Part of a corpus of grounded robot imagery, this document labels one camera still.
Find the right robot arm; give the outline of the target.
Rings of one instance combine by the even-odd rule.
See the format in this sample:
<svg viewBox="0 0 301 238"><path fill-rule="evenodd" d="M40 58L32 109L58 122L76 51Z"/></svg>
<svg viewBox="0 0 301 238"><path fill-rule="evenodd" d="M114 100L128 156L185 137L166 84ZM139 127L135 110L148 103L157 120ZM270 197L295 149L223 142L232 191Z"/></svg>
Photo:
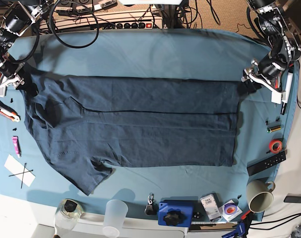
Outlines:
<svg viewBox="0 0 301 238"><path fill-rule="evenodd" d="M18 0L4 13L0 25L0 88L6 89L11 85L32 97L38 94L37 85L32 82L24 65L38 46L39 22L47 15L53 3L53 0ZM15 40L28 29L32 29L36 34L34 46L27 56L15 59L8 51Z"/></svg>

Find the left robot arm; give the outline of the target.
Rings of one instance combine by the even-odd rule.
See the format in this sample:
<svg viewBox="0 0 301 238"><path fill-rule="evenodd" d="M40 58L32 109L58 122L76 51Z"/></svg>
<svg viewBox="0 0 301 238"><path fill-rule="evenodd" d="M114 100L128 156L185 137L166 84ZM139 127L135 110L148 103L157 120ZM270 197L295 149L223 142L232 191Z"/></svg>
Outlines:
<svg viewBox="0 0 301 238"><path fill-rule="evenodd" d="M253 32L271 50L244 69L238 92L244 96L266 87L273 93L282 93L281 77L300 58L301 41L274 0L248 0L247 4L246 16Z"/></svg>

